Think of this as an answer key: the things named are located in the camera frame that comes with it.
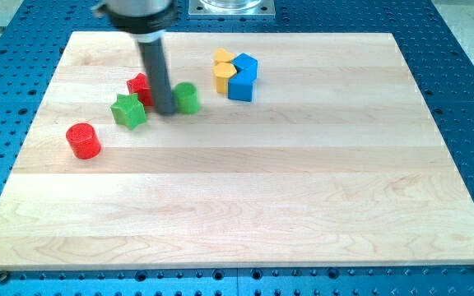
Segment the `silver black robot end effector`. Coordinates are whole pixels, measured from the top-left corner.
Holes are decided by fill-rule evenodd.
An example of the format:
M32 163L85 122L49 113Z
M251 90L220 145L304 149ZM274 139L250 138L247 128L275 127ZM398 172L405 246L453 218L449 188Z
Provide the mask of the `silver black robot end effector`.
M178 17L174 0L103 0L91 10L139 43L157 41Z

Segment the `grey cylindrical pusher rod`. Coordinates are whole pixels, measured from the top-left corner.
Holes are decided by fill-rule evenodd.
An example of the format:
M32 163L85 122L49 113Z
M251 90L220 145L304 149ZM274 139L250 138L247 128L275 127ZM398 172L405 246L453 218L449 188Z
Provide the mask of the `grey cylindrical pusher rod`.
M170 86L164 47L161 39L138 43L155 111L164 116L175 114L176 107Z

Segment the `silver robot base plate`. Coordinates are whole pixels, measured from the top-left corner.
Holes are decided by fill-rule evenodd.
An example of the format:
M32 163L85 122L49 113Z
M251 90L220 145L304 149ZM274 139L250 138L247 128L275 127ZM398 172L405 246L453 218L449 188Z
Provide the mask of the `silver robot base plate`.
M275 16L274 0L189 0L190 16Z

